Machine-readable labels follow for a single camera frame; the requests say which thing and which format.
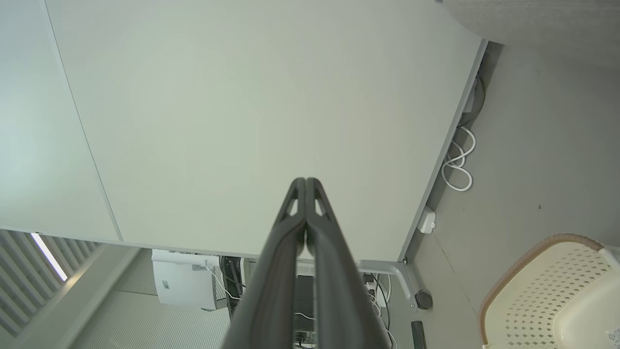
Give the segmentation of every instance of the electrical cord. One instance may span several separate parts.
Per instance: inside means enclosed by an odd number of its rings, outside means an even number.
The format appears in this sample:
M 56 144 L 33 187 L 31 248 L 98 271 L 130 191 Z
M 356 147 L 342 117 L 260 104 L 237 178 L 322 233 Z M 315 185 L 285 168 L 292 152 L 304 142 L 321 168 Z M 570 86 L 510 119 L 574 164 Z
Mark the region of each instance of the electrical cord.
M 387 330 L 389 331 L 390 318 L 389 318 L 389 307 L 388 307 L 388 300 L 387 300 L 387 298 L 386 298 L 386 294 L 385 294 L 385 292 L 383 291 L 383 288 L 382 288 L 382 287 L 381 287 L 381 285 L 379 284 L 379 280 L 377 279 L 377 277 L 375 277 L 375 276 L 373 275 L 373 278 L 374 278 L 374 280 L 377 282 L 377 286 L 379 286 L 379 289 L 381 290 L 381 294 L 383 295 L 383 300 L 384 300 L 384 301 L 385 301 L 385 303 L 386 303 L 386 310 L 387 310 L 387 312 L 388 312 L 388 313 L 387 313 L 387 319 L 388 319 L 388 320 L 387 320 L 387 326 L 386 326 L 386 327 L 387 327 Z
M 456 158 L 451 158 L 450 157 L 450 152 L 448 152 L 446 154 L 446 160 L 444 161 L 443 165 L 441 166 L 441 177 L 443 177 L 443 180 L 446 182 L 446 184 L 451 187 L 452 189 L 456 190 L 456 191 L 467 191 L 469 190 L 469 188 L 471 188 L 472 184 L 474 184 L 474 178 L 471 176 L 471 173 L 468 172 L 468 170 L 465 170 L 463 168 L 463 165 L 465 165 L 465 156 L 468 156 L 471 152 L 474 151 L 474 148 L 476 147 L 476 137 L 474 136 L 474 134 L 468 130 L 467 128 L 465 128 L 465 126 L 460 126 L 459 129 L 467 132 L 467 134 L 471 137 L 473 143 L 471 145 L 471 148 L 468 149 L 467 151 L 463 150 L 463 148 L 458 145 L 454 139 L 452 139 L 452 145 L 454 145 L 459 152 L 461 153 L 459 156 L 457 156 Z M 467 184 L 467 186 L 465 188 L 459 188 L 457 186 L 454 186 L 452 183 L 450 183 L 450 181 L 448 181 L 448 179 L 446 178 L 446 167 L 450 167 L 454 170 L 458 170 L 463 172 L 467 178 L 469 178 L 469 182 Z
M 232 295 L 230 292 L 228 292 L 228 290 L 226 289 L 226 287 L 224 287 L 224 285 L 222 284 L 222 282 L 220 282 L 220 281 L 219 281 L 219 278 L 217 277 L 217 275 L 215 275 L 215 273 L 213 272 L 213 270 L 211 270 L 211 268 L 210 268 L 208 265 L 206 265 L 206 263 L 205 263 L 205 262 L 203 262 L 203 263 L 202 263 L 202 266 L 203 266 L 203 267 L 205 267 L 205 269 L 207 269 L 207 270 L 209 271 L 209 273 L 211 273 L 211 275 L 213 275 L 213 278 L 214 278 L 214 279 L 215 279 L 215 281 L 218 283 L 218 285 L 220 285 L 220 287 L 222 287 L 222 289 L 224 290 L 224 292 L 226 292 L 226 293 L 230 296 L 230 298 L 232 298 L 232 299 L 237 299 L 238 301 L 240 301 L 240 300 L 241 300 L 241 298 L 233 297 L 233 295 Z
M 234 283 L 234 284 L 238 284 L 238 285 L 240 285 L 240 286 L 241 286 L 241 287 L 243 287 L 243 288 L 247 288 L 247 286 L 246 286 L 246 285 L 244 285 L 244 284 L 240 283 L 239 281 L 235 281 L 235 280 L 233 280 L 230 276 L 228 276 L 228 275 L 224 274 L 223 272 L 222 272 L 222 276 L 224 276 L 224 277 L 225 277 L 228 281 L 230 281 L 230 282 L 232 282 L 232 283 Z
M 387 291 L 387 294 L 388 294 L 387 295 L 387 299 L 388 299 L 387 301 L 389 302 L 390 297 L 392 296 L 392 277 L 389 274 L 387 275 L 387 283 L 388 283 L 388 287 L 389 287 L 389 289 Z
M 472 117 L 468 118 L 467 121 L 459 123 L 459 127 L 467 125 L 468 123 L 474 121 L 478 117 L 478 115 L 480 114 L 480 111 L 482 110 L 482 106 L 484 105 L 484 101 L 487 98 L 487 87 L 484 84 L 484 80 L 482 80 L 482 77 L 480 76 L 480 74 L 476 74 L 476 78 L 477 78 L 476 80 L 478 81 L 476 86 L 480 85 L 480 87 L 482 88 L 482 100 L 480 102 L 480 106 L 478 107 L 478 109 L 475 112 L 467 113 L 467 114 L 474 114 L 474 115 Z
M 371 274 L 374 278 L 375 284 L 374 284 L 374 294 L 377 294 L 377 287 L 379 286 L 379 274 L 377 274 L 376 276 L 374 274 Z
M 398 342 L 396 342 L 396 338 L 394 338 L 394 335 L 392 334 L 392 332 L 390 332 L 390 331 L 389 331 L 389 330 L 387 330 L 387 329 L 384 329 L 384 330 L 385 330 L 385 331 L 387 332 L 387 334 L 390 336 L 390 341 L 392 341 L 392 343 L 394 344 L 394 348 L 392 348 L 392 349 L 398 349 Z
M 310 317 L 310 316 L 308 316 L 308 315 L 306 315 L 306 314 L 304 314 L 302 312 L 296 312 L 295 315 L 301 315 L 301 316 L 305 317 L 308 320 L 314 320 L 313 317 Z
M 370 293 L 368 295 L 374 298 L 374 301 L 372 301 L 371 303 L 377 308 L 377 310 L 379 311 L 379 316 L 381 316 L 381 307 L 379 306 L 379 301 L 377 300 L 377 297 L 373 296 Z
M 387 301 L 389 302 L 390 297 L 392 296 L 392 278 L 390 278 L 390 274 L 387 274 L 387 281 L 388 281 L 388 287 L 389 289 L 387 290 Z M 386 285 L 383 283 L 383 281 L 381 281 L 381 278 L 379 278 L 379 282 L 381 283 L 381 285 L 383 286 L 383 288 L 385 289 Z

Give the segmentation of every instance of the white cable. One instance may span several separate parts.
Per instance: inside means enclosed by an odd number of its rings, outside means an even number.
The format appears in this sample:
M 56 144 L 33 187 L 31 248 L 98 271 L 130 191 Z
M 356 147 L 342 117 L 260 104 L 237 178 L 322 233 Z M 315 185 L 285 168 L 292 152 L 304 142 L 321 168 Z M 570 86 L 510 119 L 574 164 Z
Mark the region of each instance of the white cable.
M 304 313 L 302 313 L 302 312 L 296 312 L 295 314 L 297 314 L 297 315 L 301 315 L 301 316 L 305 317 L 305 318 L 306 318 L 306 319 L 308 319 L 308 320 L 314 320 L 314 318 L 313 318 L 313 317 L 310 317 L 310 316 L 308 316 L 308 315 L 306 315 L 306 314 L 304 314 Z
M 368 294 L 369 296 L 371 296 L 372 298 L 374 298 L 374 301 L 372 301 L 371 303 L 377 307 L 377 310 L 379 311 L 379 316 L 381 316 L 381 306 L 379 306 L 379 301 L 377 300 L 377 297 L 373 296 L 372 294 Z
M 387 275 L 387 283 L 388 283 L 387 285 L 389 287 L 389 289 L 387 291 L 387 294 L 388 294 L 387 295 L 387 299 L 388 299 L 387 301 L 389 302 L 389 298 L 392 296 L 392 278 L 390 277 L 389 274 Z
M 389 286 L 388 286 L 388 287 L 389 287 L 389 289 L 388 289 L 388 291 L 387 291 L 387 294 L 388 294 L 388 295 L 387 295 L 387 297 L 386 297 L 385 301 L 386 301 L 386 302 L 389 302 L 389 299 L 390 299 L 390 297 L 392 296 L 392 279 L 390 278 L 390 274 L 387 274 L 387 280 L 389 281 L 389 284 L 388 284 L 388 285 L 389 285 Z M 379 284 L 381 285 L 381 287 L 383 288 L 383 290 L 385 290 L 386 286 L 385 286 L 385 284 L 383 284 L 383 281 L 381 281 L 381 279 L 379 279 L 379 278 L 377 278 L 377 281 L 379 281 Z
M 390 337 L 392 337 L 392 341 L 394 341 L 394 348 L 392 348 L 392 349 L 398 349 L 398 343 L 396 342 L 396 338 L 394 338 L 394 336 L 392 335 L 392 333 L 390 331 L 388 331 L 388 329 L 384 329 L 384 330 L 387 332 L 387 334 Z
M 208 266 L 208 265 L 206 265 L 206 261 L 204 261 L 204 262 L 202 263 L 202 266 L 204 266 L 204 267 L 205 267 L 205 269 L 207 269 L 207 270 L 209 271 L 209 273 L 211 273 L 211 275 L 213 275 L 213 278 L 215 279 L 215 281 L 218 283 L 218 285 L 220 285 L 220 286 L 222 287 L 222 289 L 224 290 L 224 292 L 226 292 L 226 293 L 230 296 L 230 298 L 232 298 L 232 299 L 237 299 L 238 301 L 240 301 L 240 300 L 241 300 L 241 298 L 233 297 L 233 295 L 232 295 L 230 292 L 228 292 L 228 290 L 224 287 L 224 285 L 222 285 L 222 283 L 219 281 L 218 276 L 217 276 L 217 275 L 215 275 L 215 273 L 213 272 L 213 270 L 211 270 L 211 268 L 209 268 L 209 266 Z
M 463 168 L 463 165 L 465 165 L 465 156 L 468 156 L 471 152 L 473 152 L 474 148 L 476 147 L 476 138 L 474 134 L 470 130 L 465 128 L 464 126 L 459 127 L 459 129 L 467 132 L 467 134 L 469 134 L 469 136 L 471 137 L 473 143 L 471 145 L 471 148 L 468 151 L 464 151 L 463 148 L 461 148 L 461 146 L 458 145 L 454 140 L 451 141 L 452 145 L 454 145 L 461 154 L 457 156 L 456 158 L 451 158 L 450 152 L 448 151 L 448 153 L 446 154 L 446 160 L 441 166 L 441 176 L 443 177 L 443 180 L 446 181 L 446 184 L 452 189 L 456 191 L 467 191 L 469 190 L 469 188 L 471 188 L 472 184 L 474 183 L 474 178 L 471 176 L 471 174 L 467 170 Z M 455 170 L 463 172 L 467 176 L 467 178 L 469 178 L 469 183 L 467 184 L 467 186 L 465 188 L 459 188 L 459 187 L 453 186 L 446 178 L 446 173 L 445 173 L 446 167 L 450 167 Z

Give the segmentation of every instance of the light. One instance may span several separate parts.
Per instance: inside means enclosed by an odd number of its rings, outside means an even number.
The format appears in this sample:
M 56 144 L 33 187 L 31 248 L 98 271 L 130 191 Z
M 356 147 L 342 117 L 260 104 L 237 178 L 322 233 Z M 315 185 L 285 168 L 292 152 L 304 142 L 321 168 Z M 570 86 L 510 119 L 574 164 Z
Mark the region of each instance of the light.
M 56 270 L 56 272 L 58 273 L 58 276 L 60 276 L 60 278 L 63 281 L 67 280 L 67 274 L 65 274 L 64 270 L 60 268 L 60 264 L 58 264 L 58 261 L 56 261 L 56 258 L 54 258 L 54 256 L 51 254 L 50 249 L 47 248 L 47 245 L 45 245 L 45 242 L 43 242 L 43 239 L 41 239 L 41 237 L 37 233 L 31 233 L 31 235 L 32 235 L 32 238 L 35 239 L 35 242 L 37 243 L 39 248 L 41 249 L 41 252 L 43 252 L 43 254 L 45 255 L 45 258 L 47 258 L 47 260 L 50 261 L 50 264 L 52 265 L 52 267 L 54 267 L 54 270 Z

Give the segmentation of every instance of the round black foot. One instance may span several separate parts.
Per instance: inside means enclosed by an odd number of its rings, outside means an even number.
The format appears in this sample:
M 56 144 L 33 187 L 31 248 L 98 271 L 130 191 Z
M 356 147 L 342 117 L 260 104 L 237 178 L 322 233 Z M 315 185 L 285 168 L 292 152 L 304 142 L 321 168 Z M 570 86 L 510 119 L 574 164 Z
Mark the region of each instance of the round black foot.
M 418 293 L 415 294 L 415 302 L 420 309 L 431 309 L 433 307 L 433 298 L 424 291 L 418 291 Z

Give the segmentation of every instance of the gray floor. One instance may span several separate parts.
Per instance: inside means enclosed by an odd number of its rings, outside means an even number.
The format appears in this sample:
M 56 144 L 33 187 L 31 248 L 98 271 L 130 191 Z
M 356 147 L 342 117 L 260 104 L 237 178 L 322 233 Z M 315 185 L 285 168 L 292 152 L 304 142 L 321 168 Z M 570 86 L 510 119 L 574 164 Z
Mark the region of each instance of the gray floor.
M 437 227 L 410 247 L 409 271 L 435 307 L 413 313 L 393 289 L 400 349 L 413 348 L 413 320 L 423 321 L 429 348 L 480 348 L 484 297 L 548 236 L 620 245 L 620 72 L 503 47 L 484 76 L 487 99 L 471 127 L 478 146 L 465 165 L 474 185 L 459 193 L 437 181 L 428 203 Z

